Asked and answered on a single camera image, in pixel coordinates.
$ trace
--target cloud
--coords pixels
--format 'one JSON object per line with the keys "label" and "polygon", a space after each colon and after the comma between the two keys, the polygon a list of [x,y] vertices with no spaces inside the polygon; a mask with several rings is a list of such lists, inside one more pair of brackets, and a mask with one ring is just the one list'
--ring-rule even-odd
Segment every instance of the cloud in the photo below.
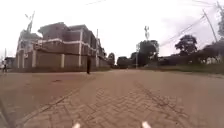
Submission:
{"label": "cloud", "polygon": [[[136,44],[145,39],[145,25],[149,26],[150,39],[156,39],[162,44],[199,19],[203,9],[200,6],[192,6],[191,4],[195,3],[189,0],[106,0],[86,5],[92,2],[95,0],[3,1],[0,8],[3,19],[0,24],[0,35],[4,36],[0,56],[4,53],[4,48],[7,48],[8,55],[15,55],[19,33],[28,23],[25,14],[32,14],[34,10],[36,15],[33,32],[43,25],[61,21],[67,25],[86,24],[94,34],[97,29],[99,30],[99,37],[107,53],[130,56],[135,51]],[[212,15],[210,17],[217,31],[217,18],[213,18]],[[202,28],[194,28],[193,31],[198,31],[196,35],[199,41],[213,40],[208,24],[202,24]],[[160,52],[160,55],[176,52],[174,43],[160,48]]]}

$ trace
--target antenna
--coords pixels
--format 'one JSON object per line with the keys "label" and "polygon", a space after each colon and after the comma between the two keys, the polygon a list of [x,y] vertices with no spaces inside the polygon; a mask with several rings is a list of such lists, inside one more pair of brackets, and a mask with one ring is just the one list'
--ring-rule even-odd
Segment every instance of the antenna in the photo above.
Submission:
{"label": "antenna", "polygon": [[31,29],[32,29],[32,25],[33,25],[33,18],[34,18],[34,15],[35,15],[35,11],[33,12],[32,16],[28,16],[27,14],[25,14],[26,18],[28,20],[30,20],[30,23],[28,24],[27,26],[27,31],[31,33]]}
{"label": "antenna", "polygon": [[149,26],[145,26],[145,28],[144,28],[144,30],[145,30],[145,38],[146,38],[146,40],[149,40]]}

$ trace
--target building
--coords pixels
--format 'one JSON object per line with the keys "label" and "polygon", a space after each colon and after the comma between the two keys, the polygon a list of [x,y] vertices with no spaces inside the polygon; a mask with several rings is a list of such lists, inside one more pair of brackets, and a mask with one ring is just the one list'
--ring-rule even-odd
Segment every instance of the building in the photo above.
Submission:
{"label": "building", "polygon": [[41,27],[42,38],[30,34],[20,37],[16,67],[33,71],[83,71],[87,56],[91,56],[92,69],[109,67],[105,51],[86,25],[67,27],[59,22]]}

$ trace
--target tree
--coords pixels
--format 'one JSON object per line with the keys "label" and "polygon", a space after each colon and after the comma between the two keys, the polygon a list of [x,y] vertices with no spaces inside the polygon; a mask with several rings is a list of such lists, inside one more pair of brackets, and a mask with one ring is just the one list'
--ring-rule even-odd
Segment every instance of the tree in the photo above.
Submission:
{"label": "tree", "polygon": [[159,44],[156,40],[144,40],[141,41],[139,52],[146,54],[148,57],[153,56],[155,53],[159,52]]}
{"label": "tree", "polygon": [[110,53],[110,54],[108,55],[108,62],[109,62],[109,65],[110,65],[111,67],[114,66],[114,63],[115,63],[115,55],[114,55],[114,53]]}
{"label": "tree", "polygon": [[158,55],[159,44],[156,40],[144,40],[139,43],[138,65],[144,66]]}
{"label": "tree", "polygon": [[139,67],[144,66],[148,63],[148,57],[146,56],[146,54],[143,54],[141,52],[133,52],[130,57],[130,64],[132,66],[134,67],[136,66],[136,56],[137,56],[137,64]]}
{"label": "tree", "polygon": [[117,59],[117,66],[119,68],[125,69],[128,68],[129,65],[129,59],[126,56],[120,56]]}
{"label": "tree", "polygon": [[224,37],[224,12],[221,11],[221,21],[219,22],[219,35]]}
{"label": "tree", "polygon": [[175,45],[176,49],[180,50],[180,55],[185,56],[197,51],[197,40],[192,35],[184,35]]}

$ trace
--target grass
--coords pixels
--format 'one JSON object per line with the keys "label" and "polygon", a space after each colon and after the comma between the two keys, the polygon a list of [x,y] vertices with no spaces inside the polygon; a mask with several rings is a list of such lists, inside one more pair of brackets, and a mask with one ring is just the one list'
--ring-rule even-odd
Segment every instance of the grass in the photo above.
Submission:
{"label": "grass", "polygon": [[159,71],[180,71],[180,72],[197,72],[210,74],[224,74],[224,64],[210,65],[178,65],[178,66],[157,66],[144,67],[143,69],[159,70]]}

